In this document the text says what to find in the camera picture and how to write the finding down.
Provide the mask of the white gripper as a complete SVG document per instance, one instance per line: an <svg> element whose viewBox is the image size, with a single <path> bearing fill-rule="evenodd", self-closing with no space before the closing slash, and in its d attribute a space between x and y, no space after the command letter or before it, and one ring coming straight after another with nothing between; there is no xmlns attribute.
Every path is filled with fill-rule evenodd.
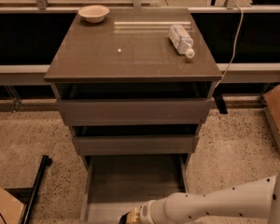
<svg viewBox="0 0 280 224"><path fill-rule="evenodd" d="M135 207L126 217L126 224L157 224L157 202L155 200L143 203L140 210Z"/></svg>

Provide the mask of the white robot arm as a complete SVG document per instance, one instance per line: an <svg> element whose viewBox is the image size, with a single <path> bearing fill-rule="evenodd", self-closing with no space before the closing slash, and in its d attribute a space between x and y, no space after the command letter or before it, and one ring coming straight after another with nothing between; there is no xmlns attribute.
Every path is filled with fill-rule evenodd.
<svg viewBox="0 0 280 224"><path fill-rule="evenodd" d="M189 224L200 217L265 218L280 224L278 175L203 195L174 193L123 215L119 224Z"/></svg>

